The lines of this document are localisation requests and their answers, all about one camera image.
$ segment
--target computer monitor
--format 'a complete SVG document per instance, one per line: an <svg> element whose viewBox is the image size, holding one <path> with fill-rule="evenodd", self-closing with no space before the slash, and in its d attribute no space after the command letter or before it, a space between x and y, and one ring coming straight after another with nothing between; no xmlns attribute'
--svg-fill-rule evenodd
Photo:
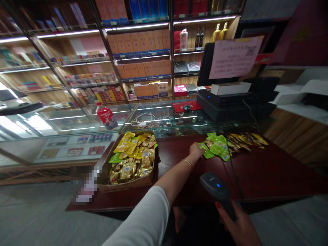
<svg viewBox="0 0 328 246"><path fill-rule="evenodd" d="M208 79L211 72L215 43L207 43L204 48L204 55L199 71L197 86L209 86L212 84L224 84L238 82L240 77L224 78L224 79Z"/></svg>

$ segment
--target computer mouse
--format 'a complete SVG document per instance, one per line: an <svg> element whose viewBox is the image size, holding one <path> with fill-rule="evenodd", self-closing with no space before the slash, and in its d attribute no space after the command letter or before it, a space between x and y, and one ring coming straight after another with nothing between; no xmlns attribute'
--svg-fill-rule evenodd
<svg viewBox="0 0 328 246"><path fill-rule="evenodd" d="M184 105L184 106L183 106L183 109L184 109L185 111L190 111L190 106L189 106L189 105Z"/></svg>

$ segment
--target cash register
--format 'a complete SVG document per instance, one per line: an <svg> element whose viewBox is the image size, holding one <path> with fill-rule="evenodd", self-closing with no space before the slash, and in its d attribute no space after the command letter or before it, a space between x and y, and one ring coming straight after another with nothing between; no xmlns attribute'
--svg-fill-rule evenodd
<svg viewBox="0 0 328 246"><path fill-rule="evenodd" d="M197 86L220 84L237 84L240 77L209 79L215 43L205 45ZM216 123L248 122L268 119L276 108L273 101L278 92L274 91L278 77L263 77L244 80L250 83L249 90L244 93L217 95L211 90L200 90L197 104Z"/></svg>

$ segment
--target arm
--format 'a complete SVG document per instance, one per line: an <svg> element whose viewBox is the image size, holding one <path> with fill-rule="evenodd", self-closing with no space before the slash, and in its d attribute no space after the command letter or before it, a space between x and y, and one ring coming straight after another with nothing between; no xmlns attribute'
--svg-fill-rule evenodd
<svg viewBox="0 0 328 246"><path fill-rule="evenodd" d="M174 199L177 197L185 182L189 178L196 162L200 157L203 156L204 149L200 149L197 143L193 143L189 149L189 155L185 160L189 161L192 167L186 161L180 161L169 171L167 171L155 184L154 186L160 186L165 191L170 207Z"/></svg>

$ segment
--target white box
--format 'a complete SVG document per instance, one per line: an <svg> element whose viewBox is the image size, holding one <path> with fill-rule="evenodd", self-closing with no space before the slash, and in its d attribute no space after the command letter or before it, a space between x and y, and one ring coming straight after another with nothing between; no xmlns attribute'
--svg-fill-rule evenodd
<svg viewBox="0 0 328 246"><path fill-rule="evenodd" d="M238 85L213 84L211 88L211 93L218 96L247 93L250 86L251 83L247 82L240 82Z"/></svg>

